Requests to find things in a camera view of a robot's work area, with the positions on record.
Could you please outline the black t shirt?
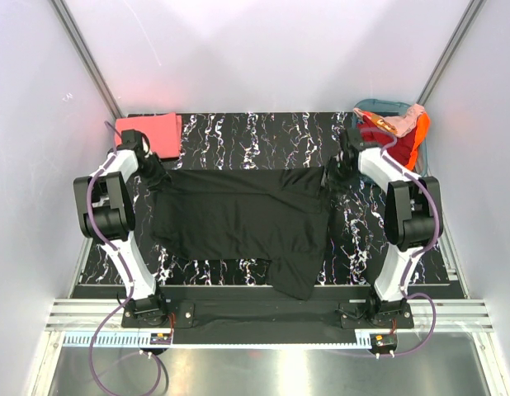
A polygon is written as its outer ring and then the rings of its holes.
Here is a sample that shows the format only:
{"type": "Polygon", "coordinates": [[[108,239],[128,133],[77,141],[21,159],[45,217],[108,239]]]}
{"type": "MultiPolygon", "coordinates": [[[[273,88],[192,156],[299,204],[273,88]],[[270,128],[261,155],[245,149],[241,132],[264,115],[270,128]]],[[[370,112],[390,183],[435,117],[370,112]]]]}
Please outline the black t shirt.
{"type": "Polygon", "coordinates": [[[324,167],[169,170],[154,192],[150,233],[187,260],[260,259],[290,297],[314,291],[328,245],[324,167]]]}

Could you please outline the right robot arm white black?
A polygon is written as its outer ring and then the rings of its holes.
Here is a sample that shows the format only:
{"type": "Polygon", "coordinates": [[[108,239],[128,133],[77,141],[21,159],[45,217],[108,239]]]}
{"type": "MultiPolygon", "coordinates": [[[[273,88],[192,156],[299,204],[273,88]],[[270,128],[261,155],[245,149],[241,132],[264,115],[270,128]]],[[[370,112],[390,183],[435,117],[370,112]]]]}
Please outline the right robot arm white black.
{"type": "Polygon", "coordinates": [[[325,181],[332,191],[344,192],[362,175],[386,194],[384,233],[389,245],[380,274],[363,304],[354,311],[339,310],[354,323],[366,321],[387,328],[410,315],[410,276],[442,235],[443,220],[439,181],[421,177],[395,161],[388,153],[397,143],[391,133],[382,132],[390,138],[386,145],[364,140],[366,132],[377,130],[346,127],[340,134],[339,153],[329,160],[325,181]]]}

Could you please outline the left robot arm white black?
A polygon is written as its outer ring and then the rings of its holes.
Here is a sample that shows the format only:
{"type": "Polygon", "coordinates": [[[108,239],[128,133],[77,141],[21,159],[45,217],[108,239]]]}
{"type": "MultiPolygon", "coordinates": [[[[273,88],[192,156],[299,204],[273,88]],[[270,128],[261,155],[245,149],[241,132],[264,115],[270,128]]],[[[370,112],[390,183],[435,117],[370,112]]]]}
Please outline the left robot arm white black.
{"type": "Polygon", "coordinates": [[[79,227],[98,243],[115,265],[125,286],[120,302],[125,326],[172,326],[174,315],[135,239],[134,204],[126,183],[137,173],[151,191],[168,184],[169,177],[146,135],[138,130],[119,133],[121,142],[91,175],[73,181],[79,227]]]}

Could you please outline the folded pink t shirt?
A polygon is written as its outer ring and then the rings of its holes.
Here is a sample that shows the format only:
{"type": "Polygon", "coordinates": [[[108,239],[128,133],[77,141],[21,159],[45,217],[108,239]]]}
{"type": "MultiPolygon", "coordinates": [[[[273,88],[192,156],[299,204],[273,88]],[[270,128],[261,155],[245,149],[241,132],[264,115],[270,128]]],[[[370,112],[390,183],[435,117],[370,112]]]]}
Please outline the folded pink t shirt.
{"type": "Polygon", "coordinates": [[[149,147],[160,159],[179,158],[182,150],[182,116],[176,113],[166,115],[142,115],[116,120],[116,129],[138,130],[149,140],[149,147]]]}

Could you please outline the dark red t shirt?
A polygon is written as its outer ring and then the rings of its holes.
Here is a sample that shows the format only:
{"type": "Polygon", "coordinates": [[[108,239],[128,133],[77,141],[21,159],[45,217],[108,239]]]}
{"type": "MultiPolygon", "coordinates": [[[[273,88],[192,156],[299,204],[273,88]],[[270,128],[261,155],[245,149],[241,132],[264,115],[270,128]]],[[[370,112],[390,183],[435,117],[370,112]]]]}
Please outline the dark red t shirt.
{"type": "MultiPolygon", "coordinates": [[[[382,134],[374,125],[360,123],[357,128],[361,131],[361,137],[366,142],[377,142],[381,146],[390,144],[393,139],[387,134],[382,134]]],[[[388,148],[388,154],[408,170],[413,170],[418,159],[418,146],[421,143],[417,136],[417,128],[413,128],[404,137],[398,137],[397,143],[388,148]]]]}

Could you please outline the teal plastic laundry basket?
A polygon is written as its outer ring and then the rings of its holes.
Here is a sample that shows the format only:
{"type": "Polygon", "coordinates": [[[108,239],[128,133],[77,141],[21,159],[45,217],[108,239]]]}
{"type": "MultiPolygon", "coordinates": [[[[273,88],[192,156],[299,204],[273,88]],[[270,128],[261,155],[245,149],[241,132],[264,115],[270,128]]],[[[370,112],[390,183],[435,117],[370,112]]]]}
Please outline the teal plastic laundry basket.
{"type": "MultiPolygon", "coordinates": [[[[407,103],[399,102],[399,101],[382,101],[379,99],[365,99],[363,101],[358,102],[355,107],[359,107],[366,111],[372,111],[374,113],[380,114],[381,116],[401,116],[405,113],[405,111],[412,105],[409,105],[407,103]]],[[[371,124],[370,121],[363,122],[361,119],[359,119],[352,110],[351,115],[351,127],[357,128],[357,125],[360,123],[367,123],[371,124]]],[[[406,172],[412,172],[415,175],[418,175],[420,177],[425,177],[427,175],[427,148],[426,148],[426,139],[425,141],[420,145],[418,150],[418,160],[416,163],[416,166],[413,171],[408,170],[405,166],[398,163],[396,160],[394,160],[389,154],[387,149],[394,146],[397,143],[396,136],[385,132],[383,130],[380,130],[382,134],[387,134],[388,136],[391,136],[393,141],[390,144],[387,144],[385,146],[381,146],[379,143],[378,153],[376,154],[376,157],[379,158],[379,160],[383,163],[388,164],[390,167],[399,167],[404,168],[406,172]]]]}

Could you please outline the light pink t shirt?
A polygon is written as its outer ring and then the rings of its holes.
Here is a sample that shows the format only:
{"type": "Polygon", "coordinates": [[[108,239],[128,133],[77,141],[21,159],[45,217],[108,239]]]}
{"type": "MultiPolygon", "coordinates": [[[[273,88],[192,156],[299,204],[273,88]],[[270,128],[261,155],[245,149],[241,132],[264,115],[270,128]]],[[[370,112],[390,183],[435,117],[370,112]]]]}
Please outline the light pink t shirt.
{"type": "Polygon", "coordinates": [[[404,137],[414,130],[419,121],[429,121],[425,108],[419,104],[410,106],[403,115],[382,116],[359,107],[354,107],[353,113],[363,122],[370,121],[376,128],[398,138],[404,137]]]}

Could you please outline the orange t shirt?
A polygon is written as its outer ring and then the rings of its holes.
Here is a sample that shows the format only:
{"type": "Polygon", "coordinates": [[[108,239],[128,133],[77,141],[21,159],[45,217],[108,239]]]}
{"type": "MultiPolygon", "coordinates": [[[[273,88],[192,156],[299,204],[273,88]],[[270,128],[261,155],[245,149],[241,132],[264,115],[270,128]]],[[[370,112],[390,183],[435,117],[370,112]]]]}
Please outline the orange t shirt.
{"type": "Polygon", "coordinates": [[[410,171],[413,171],[416,166],[419,147],[425,141],[430,125],[431,120],[427,112],[424,112],[418,117],[416,125],[411,131],[404,136],[404,144],[408,148],[405,167],[410,171]]]}

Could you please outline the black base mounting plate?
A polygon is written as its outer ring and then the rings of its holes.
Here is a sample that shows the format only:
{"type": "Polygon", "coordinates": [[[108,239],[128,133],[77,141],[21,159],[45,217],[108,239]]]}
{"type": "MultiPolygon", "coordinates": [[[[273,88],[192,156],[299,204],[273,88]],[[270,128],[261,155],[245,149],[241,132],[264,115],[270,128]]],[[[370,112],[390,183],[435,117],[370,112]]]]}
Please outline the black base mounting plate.
{"type": "Polygon", "coordinates": [[[342,327],[339,308],[368,297],[360,285],[317,286],[306,301],[270,286],[164,286],[173,320],[144,322],[123,313],[125,328],[174,331],[177,346],[213,344],[247,347],[352,343],[352,329],[342,327]]]}

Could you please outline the aluminium frame post left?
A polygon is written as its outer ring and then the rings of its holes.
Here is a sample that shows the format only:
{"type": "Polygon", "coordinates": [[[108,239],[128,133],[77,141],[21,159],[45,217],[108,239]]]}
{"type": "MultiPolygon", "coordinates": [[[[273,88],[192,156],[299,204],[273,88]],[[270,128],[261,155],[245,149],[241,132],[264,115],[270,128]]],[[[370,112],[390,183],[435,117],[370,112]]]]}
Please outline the aluminium frame post left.
{"type": "Polygon", "coordinates": [[[81,32],[78,23],[75,21],[67,2],[64,0],[49,0],[49,3],[111,116],[114,119],[122,117],[123,114],[121,109],[117,104],[106,79],[103,77],[102,71],[97,65],[92,51],[89,49],[83,33],[81,32]]]}

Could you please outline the aluminium frame post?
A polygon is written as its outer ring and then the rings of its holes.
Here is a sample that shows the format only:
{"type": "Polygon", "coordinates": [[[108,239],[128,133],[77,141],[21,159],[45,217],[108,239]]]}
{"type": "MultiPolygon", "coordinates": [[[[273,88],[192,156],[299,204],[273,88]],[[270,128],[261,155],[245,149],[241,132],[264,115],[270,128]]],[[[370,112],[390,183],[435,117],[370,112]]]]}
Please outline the aluminium frame post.
{"type": "Polygon", "coordinates": [[[485,0],[470,0],[468,2],[466,9],[456,24],[450,39],[447,41],[444,50],[438,58],[438,61],[436,62],[417,99],[417,103],[419,105],[427,105],[427,102],[440,82],[444,72],[447,70],[470,28],[474,25],[478,15],[484,8],[485,3],[485,0]]]}
{"type": "Polygon", "coordinates": [[[92,51],[89,49],[83,33],[81,32],[78,23],[75,21],[67,2],[64,0],[49,0],[49,3],[111,116],[114,119],[122,117],[123,114],[121,109],[117,104],[106,79],[103,77],[102,71],[97,65],[92,51]]]}

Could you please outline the aluminium rail front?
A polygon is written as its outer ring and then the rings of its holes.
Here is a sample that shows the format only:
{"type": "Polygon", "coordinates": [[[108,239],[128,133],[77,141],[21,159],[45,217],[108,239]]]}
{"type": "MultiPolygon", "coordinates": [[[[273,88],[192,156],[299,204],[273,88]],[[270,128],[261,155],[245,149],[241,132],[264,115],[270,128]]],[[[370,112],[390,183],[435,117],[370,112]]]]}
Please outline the aluminium rail front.
{"type": "MultiPolygon", "coordinates": [[[[436,319],[435,332],[492,332],[493,324],[486,306],[479,299],[436,299],[436,314],[423,299],[409,302],[411,314],[399,321],[399,332],[425,332],[436,319]]],[[[105,299],[57,299],[47,321],[48,328],[93,328],[117,303],[105,299]]],[[[180,301],[172,307],[175,324],[180,328],[218,320],[261,323],[339,323],[339,303],[320,301],[180,301]]]]}

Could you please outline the aluminium frame post right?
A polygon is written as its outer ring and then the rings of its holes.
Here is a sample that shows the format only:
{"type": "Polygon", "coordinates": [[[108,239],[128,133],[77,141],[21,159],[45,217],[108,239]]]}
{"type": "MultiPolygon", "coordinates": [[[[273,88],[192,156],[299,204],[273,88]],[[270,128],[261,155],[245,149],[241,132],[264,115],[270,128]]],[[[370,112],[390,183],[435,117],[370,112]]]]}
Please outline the aluminium frame post right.
{"type": "Polygon", "coordinates": [[[466,9],[456,24],[450,39],[447,41],[444,50],[438,58],[438,61],[436,62],[417,99],[417,103],[419,105],[427,105],[427,102],[440,82],[444,72],[447,70],[470,28],[474,25],[478,15],[484,8],[485,3],[485,0],[470,0],[468,2],[466,9]]]}

